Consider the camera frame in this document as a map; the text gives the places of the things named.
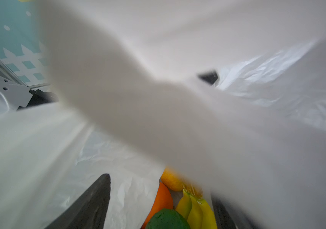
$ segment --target white railing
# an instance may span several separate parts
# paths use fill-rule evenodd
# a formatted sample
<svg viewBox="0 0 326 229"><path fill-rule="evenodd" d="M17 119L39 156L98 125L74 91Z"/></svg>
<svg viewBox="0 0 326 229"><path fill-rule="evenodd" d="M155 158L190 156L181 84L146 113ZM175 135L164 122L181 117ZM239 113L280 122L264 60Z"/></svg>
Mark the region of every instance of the white railing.
<svg viewBox="0 0 326 229"><path fill-rule="evenodd" d="M25 82L26 85L37 85L43 84L47 82L47 67L43 66L39 59L45 57L46 47L39 43L41 52L33 53L31 50L26 48L25 46L21 45L23 56L16 56L11 51L3 48L4 54L6 58L1 59L4 64L14 64L19 71L14 71L17 76L26 76L30 82ZM31 63L35 66L33 69L28 69L22 62L23 61L31 61ZM38 80L33 74L34 73L41 73L42 76L45 78L43 80Z"/></svg>

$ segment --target crumpled plastic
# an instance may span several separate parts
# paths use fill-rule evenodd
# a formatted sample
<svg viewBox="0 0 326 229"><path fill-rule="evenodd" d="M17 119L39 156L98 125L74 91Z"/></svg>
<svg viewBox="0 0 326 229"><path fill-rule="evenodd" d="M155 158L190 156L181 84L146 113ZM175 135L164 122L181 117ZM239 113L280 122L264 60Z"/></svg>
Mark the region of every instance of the crumpled plastic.
<svg viewBox="0 0 326 229"><path fill-rule="evenodd" d="M326 41L261 55L218 74L217 89L326 130Z"/></svg>

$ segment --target green fruit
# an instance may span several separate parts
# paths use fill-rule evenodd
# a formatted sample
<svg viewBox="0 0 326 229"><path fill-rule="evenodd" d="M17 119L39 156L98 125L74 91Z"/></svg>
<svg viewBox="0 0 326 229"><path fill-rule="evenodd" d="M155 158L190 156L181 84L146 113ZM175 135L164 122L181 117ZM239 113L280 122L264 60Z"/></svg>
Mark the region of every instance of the green fruit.
<svg viewBox="0 0 326 229"><path fill-rule="evenodd" d="M188 222L180 213L171 209L162 209L155 213L145 229L190 229Z"/></svg>

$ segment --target yellow banana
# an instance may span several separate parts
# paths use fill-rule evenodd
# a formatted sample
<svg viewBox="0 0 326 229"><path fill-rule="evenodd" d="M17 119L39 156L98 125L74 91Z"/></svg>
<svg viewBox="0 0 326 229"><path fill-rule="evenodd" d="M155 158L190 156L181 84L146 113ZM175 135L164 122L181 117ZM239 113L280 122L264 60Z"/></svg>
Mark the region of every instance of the yellow banana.
<svg viewBox="0 0 326 229"><path fill-rule="evenodd" d="M190 198L190 194L186 190L182 190L184 196L181 198L179 203L177 204L176 211L181 214L187 220L188 214L192 209L192 202Z"/></svg>
<svg viewBox="0 0 326 229"><path fill-rule="evenodd" d="M197 198L190 195L192 209L188 215L187 222L191 229L201 229L202 225L202 210L197 203Z"/></svg>
<svg viewBox="0 0 326 229"><path fill-rule="evenodd" d="M214 212L211 210L206 200L201 199L197 201L202 210L202 226L201 229L218 229L215 221Z"/></svg>

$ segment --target black plastic part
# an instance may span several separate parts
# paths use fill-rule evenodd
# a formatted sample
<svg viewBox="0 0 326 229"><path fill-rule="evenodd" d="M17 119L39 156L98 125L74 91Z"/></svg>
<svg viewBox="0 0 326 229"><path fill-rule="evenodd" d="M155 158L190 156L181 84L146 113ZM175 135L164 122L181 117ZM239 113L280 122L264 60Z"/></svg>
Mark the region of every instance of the black plastic part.
<svg viewBox="0 0 326 229"><path fill-rule="evenodd" d="M235 206L213 195L211 195L211 201L218 229L260 229L245 213Z"/></svg>
<svg viewBox="0 0 326 229"><path fill-rule="evenodd" d="M103 174L45 229L103 229L110 192L110 175Z"/></svg>
<svg viewBox="0 0 326 229"><path fill-rule="evenodd" d="M214 196L211 196L211 202L218 229L236 229L235 223L223 203Z"/></svg>
<svg viewBox="0 0 326 229"><path fill-rule="evenodd" d="M208 73L199 74L198 77L210 85L213 85L218 80L218 74L215 70Z"/></svg>
<svg viewBox="0 0 326 229"><path fill-rule="evenodd" d="M42 90L29 90L29 93L33 94L31 100L28 102L27 107L19 107L18 110L37 106L44 103L57 102L58 97L52 92L43 92Z"/></svg>

